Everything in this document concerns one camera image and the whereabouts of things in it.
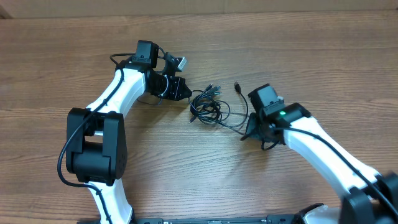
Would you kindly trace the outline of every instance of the wall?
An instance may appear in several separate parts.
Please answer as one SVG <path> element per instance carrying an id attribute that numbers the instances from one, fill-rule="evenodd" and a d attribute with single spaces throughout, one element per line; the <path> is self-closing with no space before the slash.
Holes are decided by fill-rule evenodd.
<path id="1" fill-rule="evenodd" d="M 396 9 L 398 0 L 0 0 L 5 18 Z"/>

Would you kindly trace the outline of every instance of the wooden tabletop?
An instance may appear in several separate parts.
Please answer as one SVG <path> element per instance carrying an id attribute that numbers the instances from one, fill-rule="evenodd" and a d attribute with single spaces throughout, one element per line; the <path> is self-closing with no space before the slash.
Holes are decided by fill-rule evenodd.
<path id="1" fill-rule="evenodd" d="M 89 191 L 57 176 L 67 114 L 99 97 L 114 76 L 109 55 L 135 51 L 139 39 L 185 56 L 178 75 L 191 90 L 221 85 L 220 99 L 240 113 L 233 83 L 244 95 L 270 83 L 352 155 L 398 172 L 398 11 L 0 20 L 0 223 L 98 217 Z M 137 102 L 127 115 L 123 184 L 138 217 L 260 217 L 340 204 L 286 146 L 264 152 L 259 141 L 190 118 L 187 100 Z"/>

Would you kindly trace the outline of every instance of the wood grain surface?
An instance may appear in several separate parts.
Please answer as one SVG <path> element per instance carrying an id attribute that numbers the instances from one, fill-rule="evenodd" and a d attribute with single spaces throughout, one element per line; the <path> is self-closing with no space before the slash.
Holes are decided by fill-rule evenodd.
<path id="1" fill-rule="evenodd" d="M 109 55 L 135 51 L 139 39 L 186 56 L 180 75 L 192 90 L 221 85 L 220 98 L 240 112 L 235 81 L 244 95 L 270 83 L 358 159 L 398 172 L 397 11 L 1 20 L 0 30 L 0 223 L 98 218 L 89 191 L 57 176 L 67 113 L 103 92 L 114 76 Z M 258 217 L 340 204 L 296 152 L 264 152 L 190 118 L 186 100 L 135 103 L 126 117 L 123 184 L 138 217 Z"/>

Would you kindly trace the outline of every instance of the wooden table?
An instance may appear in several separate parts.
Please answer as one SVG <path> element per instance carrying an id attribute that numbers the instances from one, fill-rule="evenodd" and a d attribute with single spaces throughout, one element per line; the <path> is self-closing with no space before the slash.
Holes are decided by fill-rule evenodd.
<path id="1" fill-rule="evenodd" d="M 135 51 L 139 39 L 186 56 L 180 75 L 192 90 L 221 85 L 221 99 L 240 112 L 235 81 L 244 95 L 271 83 L 358 159 L 398 172 L 397 11 L 0 20 L 1 223 L 98 217 L 88 190 L 57 176 L 66 118 L 113 79 L 109 55 Z M 258 141 L 190 118 L 186 100 L 135 103 L 129 112 L 123 184 L 138 217 L 259 217 L 339 205 L 296 152 L 264 152 Z M 76 180 L 65 166 L 63 173 Z"/>

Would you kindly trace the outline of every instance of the beige wall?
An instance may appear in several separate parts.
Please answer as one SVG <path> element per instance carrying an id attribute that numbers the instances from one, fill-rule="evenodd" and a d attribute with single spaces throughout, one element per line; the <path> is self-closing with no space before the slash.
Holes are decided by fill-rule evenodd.
<path id="1" fill-rule="evenodd" d="M 11 18 L 388 10 L 398 0 L 0 0 Z"/>

